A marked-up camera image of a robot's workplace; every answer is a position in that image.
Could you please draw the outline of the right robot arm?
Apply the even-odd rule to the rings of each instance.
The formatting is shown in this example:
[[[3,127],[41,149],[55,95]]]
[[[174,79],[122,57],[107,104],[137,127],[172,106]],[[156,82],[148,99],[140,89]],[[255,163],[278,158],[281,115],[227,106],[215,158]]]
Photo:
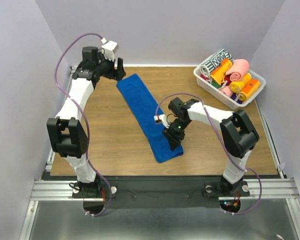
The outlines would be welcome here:
[[[219,188],[225,195],[232,195],[239,190],[247,171],[247,160],[260,139],[247,113],[244,110],[220,110],[197,99],[183,102],[178,97],[170,101],[168,109],[175,116],[173,122],[169,122],[165,114],[156,114],[154,121],[164,125],[162,133],[170,149],[174,151],[181,145],[185,129],[192,121],[210,125],[228,157]]]

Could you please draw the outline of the blue towel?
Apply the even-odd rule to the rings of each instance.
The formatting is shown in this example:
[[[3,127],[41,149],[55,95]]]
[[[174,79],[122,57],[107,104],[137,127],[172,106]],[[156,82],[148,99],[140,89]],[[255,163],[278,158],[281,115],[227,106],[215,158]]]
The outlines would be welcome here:
[[[164,163],[182,156],[183,147],[178,146],[175,150],[171,150],[167,138],[163,135],[164,126],[155,123],[154,115],[158,103],[142,79],[137,74],[133,74],[119,80],[117,88],[147,138],[155,160]]]

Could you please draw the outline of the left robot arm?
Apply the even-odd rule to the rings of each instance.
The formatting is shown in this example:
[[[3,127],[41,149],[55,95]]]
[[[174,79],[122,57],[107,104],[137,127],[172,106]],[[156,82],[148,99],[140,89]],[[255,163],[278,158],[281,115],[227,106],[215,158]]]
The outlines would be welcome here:
[[[101,77],[116,81],[125,77],[123,59],[115,58],[118,48],[113,41],[100,48],[83,47],[82,61],[72,74],[66,100],[57,115],[46,123],[52,150],[64,158],[76,174],[77,182],[70,184],[74,194],[96,197],[101,193],[100,177],[88,160],[89,137],[81,120],[88,98]]]

